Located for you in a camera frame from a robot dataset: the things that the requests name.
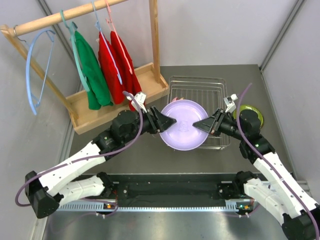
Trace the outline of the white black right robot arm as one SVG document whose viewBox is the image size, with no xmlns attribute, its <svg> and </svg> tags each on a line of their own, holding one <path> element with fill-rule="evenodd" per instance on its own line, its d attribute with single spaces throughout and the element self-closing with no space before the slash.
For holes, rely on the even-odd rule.
<svg viewBox="0 0 320 240">
<path fill-rule="evenodd" d="M 225 134 L 239 140 L 242 157 L 270 184 L 267 187 L 250 171 L 240 171 L 232 182 L 237 197 L 256 200 L 278 221 L 289 240 L 320 238 L 320 204 L 298 184 L 260 133 L 261 121 L 255 111 L 245 109 L 234 118 L 219 108 L 193 126 L 213 136 Z"/>
</svg>

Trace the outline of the green plate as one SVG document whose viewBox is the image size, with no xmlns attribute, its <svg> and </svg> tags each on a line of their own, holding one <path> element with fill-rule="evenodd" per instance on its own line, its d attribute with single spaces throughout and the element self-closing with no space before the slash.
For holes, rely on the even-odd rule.
<svg viewBox="0 0 320 240">
<path fill-rule="evenodd" d="M 258 116 L 258 119 L 260 120 L 260 128 L 262 129 L 263 126 L 264 126 L 264 123 L 265 123 L 265 119 L 264 119 L 264 116 L 263 114 L 254 106 L 251 106 L 251 105 L 248 105 L 248 104 L 243 104 L 240 106 L 240 111 L 244 111 L 244 110 L 250 110 L 250 111 L 253 111 L 257 114 Z"/>
</svg>

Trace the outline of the purple plastic plate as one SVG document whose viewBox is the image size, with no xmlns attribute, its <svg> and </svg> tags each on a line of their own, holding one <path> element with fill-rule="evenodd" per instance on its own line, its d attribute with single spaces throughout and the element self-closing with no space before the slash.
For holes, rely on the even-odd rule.
<svg viewBox="0 0 320 240">
<path fill-rule="evenodd" d="M 161 113 L 176 119 L 176 123 L 160 133 L 167 146 L 179 151 L 190 151 L 201 146 L 208 138 L 207 132 L 193 126 L 193 123 L 209 117 L 198 103 L 187 99 L 175 100 L 167 104 Z"/>
</svg>

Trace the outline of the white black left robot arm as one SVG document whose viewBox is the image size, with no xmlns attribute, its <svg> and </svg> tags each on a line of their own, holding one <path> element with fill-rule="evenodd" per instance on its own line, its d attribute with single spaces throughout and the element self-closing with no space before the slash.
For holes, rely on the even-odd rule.
<svg viewBox="0 0 320 240">
<path fill-rule="evenodd" d="M 73 156 L 46 171 L 27 173 L 24 192 L 35 216 L 48 217 L 60 206 L 87 197 L 109 198 L 114 187 L 106 173 L 83 180 L 77 178 L 126 150 L 140 135 L 163 133 L 176 122 L 154 106 L 145 113 L 123 110 L 107 130 Z"/>
</svg>

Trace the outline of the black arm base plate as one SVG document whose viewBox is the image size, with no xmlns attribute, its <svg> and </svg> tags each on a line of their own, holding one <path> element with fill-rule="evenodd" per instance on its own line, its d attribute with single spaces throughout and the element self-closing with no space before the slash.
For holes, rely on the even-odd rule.
<svg viewBox="0 0 320 240">
<path fill-rule="evenodd" d="M 214 181 L 118 182 L 111 187 L 117 200 L 138 197 L 206 196 L 210 199 L 244 199 L 245 194 L 234 184 Z"/>
</svg>

